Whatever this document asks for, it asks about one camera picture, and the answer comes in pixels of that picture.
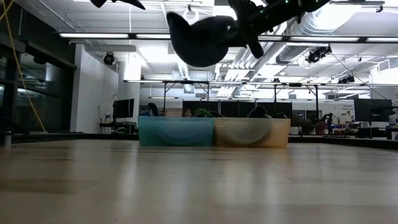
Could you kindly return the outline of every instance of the plastic storage bin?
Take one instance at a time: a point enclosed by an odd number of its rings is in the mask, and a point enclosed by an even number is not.
[[[141,146],[211,146],[214,118],[138,117]]]
[[[220,147],[286,147],[290,119],[215,118],[215,144]]]

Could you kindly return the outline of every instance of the teal plastic bin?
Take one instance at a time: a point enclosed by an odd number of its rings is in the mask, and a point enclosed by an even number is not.
[[[214,118],[139,116],[141,146],[211,146]]]

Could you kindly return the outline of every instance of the yellow cable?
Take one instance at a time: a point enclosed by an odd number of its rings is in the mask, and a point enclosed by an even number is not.
[[[29,100],[30,106],[32,107],[33,112],[35,113],[36,118],[39,120],[39,123],[40,123],[40,125],[41,125],[43,131],[45,131],[44,125],[43,125],[43,123],[42,123],[42,120],[40,119],[39,115],[37,114],[36,109],[35,109],[35,107],[34,107],[34,105],[33,105],[33,103],[32,103],[32,100],[30,100],[30,96],[29,96],[29,93],[28,93],[27,88],[26,88],[24,76],[22,75],[21,67],[19,66],[18,56],[17,56],[17,53],[16,53],[16,51],[15,51],[15,46],[14,46],[14,40],[12,39],[10,23],[9,23],[9,21],[8,21],[6,3],[4,2],[2,6],[3,6],[3,8],[4,8],[4,15],[6,16],[7,28],[8,28],[8,33],[9,33],[9,35],[10,35],[10,41],[11,41],[12,51],[14,52],[14,57],[15,57],[15,61],[16,61],[16,63],[17,63],[18,72],[19,72],[19,75],[21,76],[22,84],[24,85],[24,88],[25,88],[25,91],[26,91],[26,95],[27,95],[27,99]]]
[[[10,10],[12,4],[14,3],[14,0],[11,0],[10,5],[8,5],[7,9],[4,10],[3,14],[1,14],[0,16],[0,21],[2,20],[2,18],[7,14],[8,10]]]

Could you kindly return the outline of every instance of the beige plastic bin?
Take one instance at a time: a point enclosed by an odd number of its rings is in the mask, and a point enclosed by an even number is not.
[[[219,147],[286,147],[290,119],[215,118],[214,144]]]

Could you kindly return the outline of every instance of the computer monitor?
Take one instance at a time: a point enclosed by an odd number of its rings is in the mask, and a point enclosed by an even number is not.
[[[118,100],[113,103],[113,118],[132,118],[134,99]]]
[[[355,120],[388,122],[393,115],[391,100],[354,99]]]

